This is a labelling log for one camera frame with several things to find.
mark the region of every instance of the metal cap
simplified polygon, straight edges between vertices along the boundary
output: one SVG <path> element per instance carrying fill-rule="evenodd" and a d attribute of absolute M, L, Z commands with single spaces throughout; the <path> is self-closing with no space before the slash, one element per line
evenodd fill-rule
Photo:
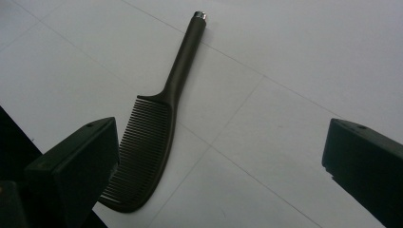
<path fill-rule="evenodd" d="M 196 11 L 195 15 L 193 15 L 193 17 L 200 17 L 201 19 L 203 19 L 205 22 L 207 22 L 207 15 L 202 12 L 202 11 Z"/>

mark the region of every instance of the comb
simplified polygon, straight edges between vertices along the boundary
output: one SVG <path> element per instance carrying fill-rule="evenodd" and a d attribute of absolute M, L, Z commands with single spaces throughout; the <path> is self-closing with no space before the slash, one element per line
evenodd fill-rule
<path fill-rule="evenodd" d="M 190 20 L 163 91 L 138 96 L 120 144 L 117 173 L 98 201 L 112 210 L 129 213 L 142 207 L 154 193 L 169 157 L 178 102 L 206 25 L 197 11 Z"/>

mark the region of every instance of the black object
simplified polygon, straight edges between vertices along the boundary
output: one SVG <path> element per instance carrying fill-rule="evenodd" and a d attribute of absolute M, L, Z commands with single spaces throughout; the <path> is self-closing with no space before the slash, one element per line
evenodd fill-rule
<path fill-rule="evenodd" d="M 0 227 L 106 228 L 91 209 L 118 163 L 114 118 L 83 126 L 42 156 L 0 106 L 0 158 Z"/>
<path fill-rule="evenodd" d="M 138 96 L 120 144 L 121 164 L 99 202 L 119 212 L 143 206 L 165 168 L 176 122 L 178 101 L 205 28 L 205 14 L 196 12 L 163 91 Z"/>
<path fill-rule="evenodd" d="M 66 227 L 80 227 L 118 166 L 116 123 L 81 127 L 25 169 L 29 189 Z"/>
<path fill-rule="evenodd" d="M 322 164 L 386 227 L 403 227 L 403 145 L 372 129 L 332 119 Z"/>

